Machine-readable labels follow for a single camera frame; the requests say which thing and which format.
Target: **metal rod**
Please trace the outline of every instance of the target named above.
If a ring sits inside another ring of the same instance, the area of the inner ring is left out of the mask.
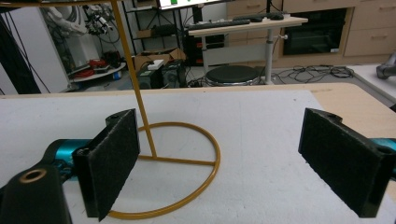
[[[126,39],[125,30],[123,28],[121,15],[120,15],[120,9],[117,4],[117,1],[112,0],[111,6],[113,7],[114,17],[116,19],[117,25],[119,26],[120,40],[122,43],[122,48],[124,50],[125,60],[126,60],[126,63],[128,64],[128,70],[129,70],[129,75],[131,76],[131,79],[132,79],[132,85],[134,86],[134,94],[136,96],[136,100],[139,105],[140,113],[142,115],[144,130],[146,131],[146,135],[148,137],[148,144],[150,146],[152,157],[156,158],[157,152],[155,150],[154,141],[152,139],[151,131],[149,128],[148,117],[146,114],[145,107],[143,105],[142,95],[140,93],[139,81],[137,80],[136,71],[134,70],[134,63],[132,62],[131,52],[129,51],[128,41]]]
[[[215,165],[214,161],[196,161],[196,160],[168,158],[168,157],[153,158],[151,156],[144,156],[144,155],[139,155],[139,159],[144,161],[169,161],[169,162],[178,162],[178,163],[195,164],[195,165],[211,165],[211,166]]]
[[[125,3],[123,1],[122,1],[122,9],[125,14],[126,25],[128,26],[128,33],[129,33],[129,37],[131,38],[132,47],[134,48],[134,54],[137,54],[136,46],[134,45],[134,36],[132,35],[132,31],[131,31],[131,24],[129,23],[128,12],[126,10]]]

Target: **cardboard box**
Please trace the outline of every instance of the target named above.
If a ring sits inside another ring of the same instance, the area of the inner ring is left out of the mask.
[[[151,37],[152,36],[152,30],[141,30],[136,32],[136,37],[137,38],[144,38],[144,37]]]
[[[157,7],[157,1],[156,0],[137,0],[136,6],[137,6],[137,8]]]
[[[137,72],[149,62],[160,59],[167,64],[171,60],[186,60],[186,54],[179,48],[145,50],[134,57],[134,70]]]

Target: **round black stool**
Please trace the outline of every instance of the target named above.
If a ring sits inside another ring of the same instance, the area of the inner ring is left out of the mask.
[[[205,77],[209,86],[251,86],[260,82],[256,69],[243,65],[217,67]]]

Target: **wooden cabinet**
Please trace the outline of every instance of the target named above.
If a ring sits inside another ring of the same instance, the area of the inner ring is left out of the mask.
[[[265,1],[260,0],[237,0],[227,3],[227,15],[249,15],[265,11]]]
[[[386,27],[396,27],[395,0],[366,0],[355,8],[350,30]]]
[[[273,0],[273,5],[281,9],[282,0]],[[235,16],[241,15],[252,15],[256,13],[264,13],[266,9],[266,1],[262,0],[236,0],[227,3],[227,17],[232,19]],[[279,29],[273,31],[274,35],[278,35]],[[228,45],[229,46],[240,46],[240,45],[253,45],[253,44],[264,44],[267,37],[267,31],[249,31],[243,33],[229,34]],[[278,45],[273,55],[273,59],[276,60],[278,57]],[[263,66],[263,61],[244,63],[247,65],[260,65]]]
[[[274,48],[274,67],[312,64],[383,63],[396,51],[396,0],[274,0],[274,5],[289,13],[346,7],[346,19],[337,53],[283,55],[283,40]],[[265,1],[236,0],[227,4],[228,18],[264,12]],[[265,41],[266,32],[229,35],[229,45]],[[249,62],[249,66],[263,62]]]
[[[283,10],[289,13],[320,11],[326,9],[355,7],[359,0],[284,0]]]
[[[355,8],[345,56],[391,54],[396,50],[396,1],[361,1]]]

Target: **screw hole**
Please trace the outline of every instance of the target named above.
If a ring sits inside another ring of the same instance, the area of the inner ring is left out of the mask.
[[[35,169],[21,176],[20,181],[23,184],[29,184],[41,179],[46,173],[45,169]]]

